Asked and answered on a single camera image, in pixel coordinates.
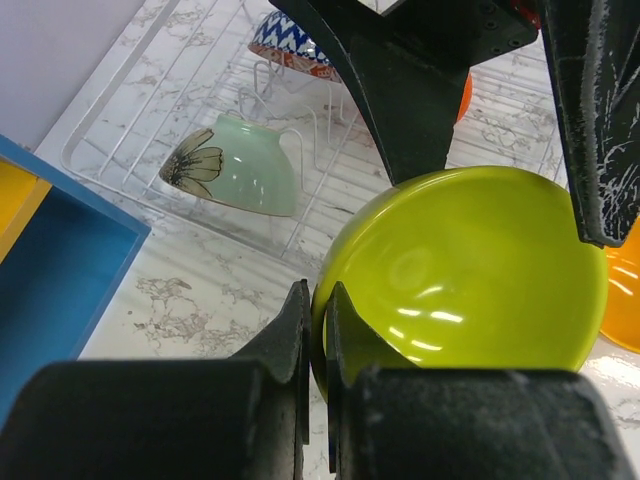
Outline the lime green bowl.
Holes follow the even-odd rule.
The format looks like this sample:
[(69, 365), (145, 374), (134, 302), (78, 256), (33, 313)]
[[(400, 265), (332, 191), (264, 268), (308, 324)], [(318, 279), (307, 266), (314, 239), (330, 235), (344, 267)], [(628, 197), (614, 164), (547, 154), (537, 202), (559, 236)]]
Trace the lime green bowl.
[(569, 192), (530, 171), (475, 166), (377, 195), (342, 227), (311, 303), (311, 364), (327, 393), (336, 284), (421, 367), (579, 370), (607, 303), (604, 251), (582, 242)]

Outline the mint green flower bowl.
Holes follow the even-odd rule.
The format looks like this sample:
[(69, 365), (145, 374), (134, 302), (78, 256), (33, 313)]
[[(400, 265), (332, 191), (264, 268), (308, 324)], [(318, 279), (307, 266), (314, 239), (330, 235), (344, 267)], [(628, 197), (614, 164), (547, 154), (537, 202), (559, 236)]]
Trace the mint green flower bowl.
[(173, 150), (159, 170), (166, 184), (195, 197), (257, 214), (291, 217), (298, 187), (281, 134), (229, 114)]

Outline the red-orange bowl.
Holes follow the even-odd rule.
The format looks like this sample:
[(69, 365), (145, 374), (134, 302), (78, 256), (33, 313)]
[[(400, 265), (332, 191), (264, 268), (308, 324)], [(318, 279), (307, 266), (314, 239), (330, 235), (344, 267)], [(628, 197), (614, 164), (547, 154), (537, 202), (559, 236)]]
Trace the red-orange bowl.
[(473, 93), (473, 79), (472, 79), (472, 75), (468, 74), (465, 85), (464, 85), (463, 95), (461, 98), (456, 121), (460, 121), (468, 111), (468, 108), (472, 99), (472, 93)]

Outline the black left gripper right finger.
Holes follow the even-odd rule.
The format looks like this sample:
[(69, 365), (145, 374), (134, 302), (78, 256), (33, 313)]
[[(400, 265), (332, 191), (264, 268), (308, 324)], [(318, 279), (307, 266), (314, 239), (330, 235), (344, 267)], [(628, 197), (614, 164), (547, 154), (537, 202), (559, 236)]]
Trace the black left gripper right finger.
[(336, 284), (327, 305), (329, 466), (339, 479), (631, 479), (607, 406), (553, 369), (419, 368)]

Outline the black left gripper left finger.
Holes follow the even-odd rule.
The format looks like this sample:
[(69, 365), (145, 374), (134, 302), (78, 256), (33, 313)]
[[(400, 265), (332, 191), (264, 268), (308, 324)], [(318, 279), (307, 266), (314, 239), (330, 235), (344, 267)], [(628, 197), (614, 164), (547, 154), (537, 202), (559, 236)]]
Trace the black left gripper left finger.
[(298, 479), (309, 442), (310, 294), (218, 359), (56, 362), (1, 431), (5, 479)]

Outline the yellow-orange bowl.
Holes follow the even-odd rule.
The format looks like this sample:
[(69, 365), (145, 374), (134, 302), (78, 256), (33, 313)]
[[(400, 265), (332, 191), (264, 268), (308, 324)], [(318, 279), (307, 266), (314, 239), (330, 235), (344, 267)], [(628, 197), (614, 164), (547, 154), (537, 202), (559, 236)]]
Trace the yellow-orange bowl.
[(608, 300), (600, 333), (639, 353), (639, 244), (628, 240), (607, 250)]

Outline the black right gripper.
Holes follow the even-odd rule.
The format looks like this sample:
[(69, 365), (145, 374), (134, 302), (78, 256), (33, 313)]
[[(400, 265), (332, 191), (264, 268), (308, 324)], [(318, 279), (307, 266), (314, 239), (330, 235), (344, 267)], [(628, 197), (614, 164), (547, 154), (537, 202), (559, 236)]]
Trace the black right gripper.
[[(517, 1), (277, 1), (326, 54), (394, 185), (444, 168), (469, 68), (533, 43)], [(545, 1), (542, 35), (581, 241), (639, 214), (639, 4)]]

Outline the blue patterned red-inside bowl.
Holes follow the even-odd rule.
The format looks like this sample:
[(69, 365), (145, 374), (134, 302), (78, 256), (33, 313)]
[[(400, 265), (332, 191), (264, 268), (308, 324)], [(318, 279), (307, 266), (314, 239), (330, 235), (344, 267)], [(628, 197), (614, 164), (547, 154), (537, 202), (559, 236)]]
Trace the blue patterned red-inside bowl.
[(248, 49), (277, 65), (340, 83), (341, 78), (317, 43), (284, 12), (273, 10), (260, 22)]

